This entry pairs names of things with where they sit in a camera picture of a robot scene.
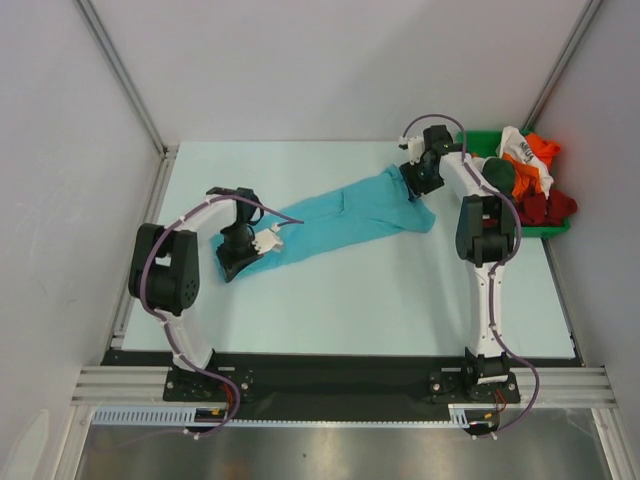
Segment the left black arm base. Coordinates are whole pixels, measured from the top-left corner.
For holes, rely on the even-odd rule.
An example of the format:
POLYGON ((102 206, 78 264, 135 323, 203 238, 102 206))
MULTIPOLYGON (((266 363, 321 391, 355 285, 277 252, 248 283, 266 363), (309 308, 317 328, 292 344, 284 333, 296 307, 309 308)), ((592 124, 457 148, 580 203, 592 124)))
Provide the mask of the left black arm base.
MULTIPOLYGON (((255 372, 249 367, 218 365, 209 366, 219 376, 223 376, 233 382, 240 390, 241 399, 251 397, 255 372)), ((170 367, 163 390, 165 402, 221 402, 233 394, 231 387, 221 380, 213 379, 190 370, 178 367, 170 367)))

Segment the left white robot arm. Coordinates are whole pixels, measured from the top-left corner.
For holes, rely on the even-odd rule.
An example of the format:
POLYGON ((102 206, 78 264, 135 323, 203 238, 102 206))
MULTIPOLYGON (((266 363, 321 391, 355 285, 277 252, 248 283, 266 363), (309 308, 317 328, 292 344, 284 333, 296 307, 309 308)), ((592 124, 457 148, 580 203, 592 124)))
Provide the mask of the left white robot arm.
POLYGON ((214 348, 197 318, 202 283, 229 283, 261 259, 253 227, 263 216, 253 190, 214 187, 174 222, 138 228, 129 293, 159 321, 174 365, 190 370, 185 385, 199 399, 214 397, 221 387, 220 374, 208 367, 214 348))

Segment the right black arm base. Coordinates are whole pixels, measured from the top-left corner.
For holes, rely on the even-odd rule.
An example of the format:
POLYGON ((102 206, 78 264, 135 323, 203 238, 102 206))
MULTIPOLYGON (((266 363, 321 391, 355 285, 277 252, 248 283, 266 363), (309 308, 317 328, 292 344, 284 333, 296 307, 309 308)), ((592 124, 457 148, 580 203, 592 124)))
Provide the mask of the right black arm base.
POLYGON ((504 351, 485 356, 466 348, 460 369, 431 372, 428 387, 434 404, 509 405, 521 401, 516 376, 504 351))

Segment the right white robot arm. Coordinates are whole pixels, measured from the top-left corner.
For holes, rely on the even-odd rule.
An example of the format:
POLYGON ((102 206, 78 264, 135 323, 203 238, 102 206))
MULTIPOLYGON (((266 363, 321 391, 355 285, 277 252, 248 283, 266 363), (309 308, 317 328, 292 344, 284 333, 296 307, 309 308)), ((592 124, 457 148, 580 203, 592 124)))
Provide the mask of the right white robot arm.
POLYGON ((400 172, 411 201, 448 186, 460 202, 455 249, 469 274, 467 349, 475 357, 499 357, 504 352, 500 344, 503 271, 520 242, 513 204, 484 178, 446 126, 429 127, 414 137, 403 135, 399 147, 408 155, 400 172))

